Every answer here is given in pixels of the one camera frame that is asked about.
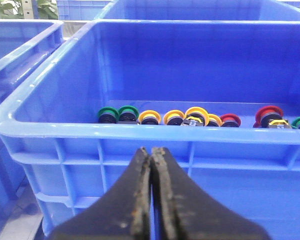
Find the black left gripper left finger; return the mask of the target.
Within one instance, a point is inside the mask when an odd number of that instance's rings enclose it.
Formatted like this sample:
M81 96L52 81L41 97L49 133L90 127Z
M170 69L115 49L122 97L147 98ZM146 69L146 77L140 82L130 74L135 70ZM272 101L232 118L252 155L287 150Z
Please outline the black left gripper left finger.
M151 157L136 150L113 186L94 204L58 225L51 240L149 240Z

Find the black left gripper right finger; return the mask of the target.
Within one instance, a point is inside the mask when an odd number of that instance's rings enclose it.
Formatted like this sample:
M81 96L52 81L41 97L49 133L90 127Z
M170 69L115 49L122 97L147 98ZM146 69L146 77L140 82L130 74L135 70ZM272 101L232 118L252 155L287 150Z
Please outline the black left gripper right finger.
M158 240L269 240L257 223L202 190L166 147L151 150L155 229Z

